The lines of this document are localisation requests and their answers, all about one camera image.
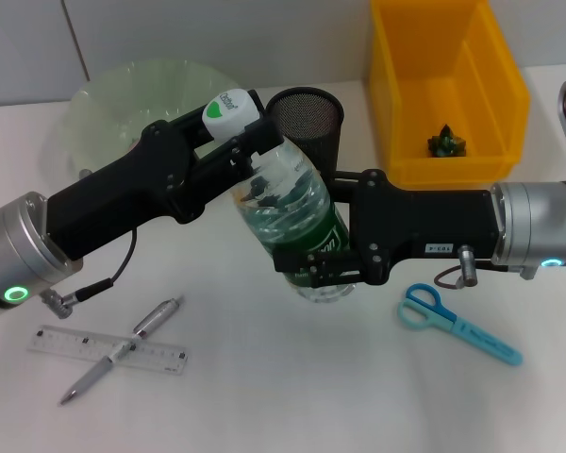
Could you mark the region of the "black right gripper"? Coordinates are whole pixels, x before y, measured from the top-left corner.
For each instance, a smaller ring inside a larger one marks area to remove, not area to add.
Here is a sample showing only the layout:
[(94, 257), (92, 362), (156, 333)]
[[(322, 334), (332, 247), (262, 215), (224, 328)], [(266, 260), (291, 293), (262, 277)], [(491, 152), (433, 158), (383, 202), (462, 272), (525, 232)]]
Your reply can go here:
[(456, 258), (463, 245), (489, 260), (500, 236), (484, 190), (405, 191), (380, 170), (336, 171), (332, 200), (350, 203), (355, 252), (274, 252), (275, 270), (295, 286), (383, 285), (397, 263)]

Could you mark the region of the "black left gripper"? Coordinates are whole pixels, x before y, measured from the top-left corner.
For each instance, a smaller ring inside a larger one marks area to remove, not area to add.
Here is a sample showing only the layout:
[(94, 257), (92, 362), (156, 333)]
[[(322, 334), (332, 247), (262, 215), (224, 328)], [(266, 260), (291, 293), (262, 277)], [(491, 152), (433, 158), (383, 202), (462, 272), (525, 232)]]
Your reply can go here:
[[(193, 148), (209, 142), (223, 144), (191, 167)], [(50, 196), (47, 234), (67, 258), (78, 260), (154, 218), (184, 223), (187, 177), (190, 200), (204, 207), (254, 173), (254, 154), (282, 143), (248, 91), (221, 92), (172, 122), (147, 126), (123, 157)]]

